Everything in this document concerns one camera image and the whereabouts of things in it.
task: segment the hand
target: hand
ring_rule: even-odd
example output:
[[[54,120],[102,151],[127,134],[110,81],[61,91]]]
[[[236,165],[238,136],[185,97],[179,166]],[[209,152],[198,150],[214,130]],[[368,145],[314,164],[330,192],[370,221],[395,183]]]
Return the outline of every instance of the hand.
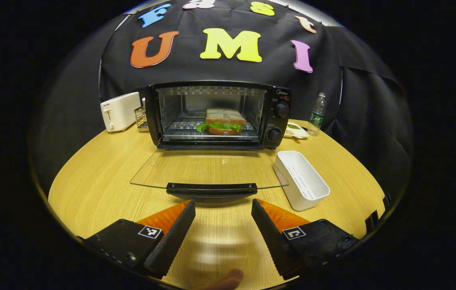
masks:
[[[214,283],[209,283],[192,290],[233,290],[239,287],[243,278],[244,272],[240,269],[233,268],[222,278],[217,279]]]

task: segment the lettuce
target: lettuce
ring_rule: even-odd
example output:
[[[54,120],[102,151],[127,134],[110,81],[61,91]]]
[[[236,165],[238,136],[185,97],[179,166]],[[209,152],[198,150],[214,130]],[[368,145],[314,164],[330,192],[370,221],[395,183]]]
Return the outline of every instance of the lettuce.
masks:
[[[216,128],[216,129],[227,129],[227,130],[235,130],[239,132],[243,126],[242,125],[236,125],[236,124],[228,124],[228,123],[200,123],[199,125],[196,126],[196,130],[198,132],[203,132],[206,127],[211,127],[211,128]]]

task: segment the toaster oven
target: toaster oven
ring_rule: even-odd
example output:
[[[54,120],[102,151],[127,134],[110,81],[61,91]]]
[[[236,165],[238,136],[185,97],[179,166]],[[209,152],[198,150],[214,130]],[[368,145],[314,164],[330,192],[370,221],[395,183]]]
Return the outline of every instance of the toaster oven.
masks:
[[[141,88],[139,96],[145,97],[156,147],[232,149],[276,149],[287,127],[291,98],[287,88],[240,81],[154,84]],[[231,135],[199,130],[212,108],[236,110],[246,123]]]

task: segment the blue letter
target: blue letter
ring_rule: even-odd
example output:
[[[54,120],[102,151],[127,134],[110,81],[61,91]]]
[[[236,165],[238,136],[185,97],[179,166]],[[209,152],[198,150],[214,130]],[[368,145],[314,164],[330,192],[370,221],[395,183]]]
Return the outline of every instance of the blue letter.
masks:
[[[147,26],[157,22],[158,20],[164,18],[164,14],[167,12],[167,9],[165,9],[165,8],[169,7],[169,6],[171,6],[171,4],[169,4],[169,3],[164,4],[158,8],[155,8],[155,9],[149,11],[148,13],[142,15],[141,17],[139,17],[139,19],[142,18],[142,20],[144,20],[144,25],[142,27],[143,28],[147,27]]]

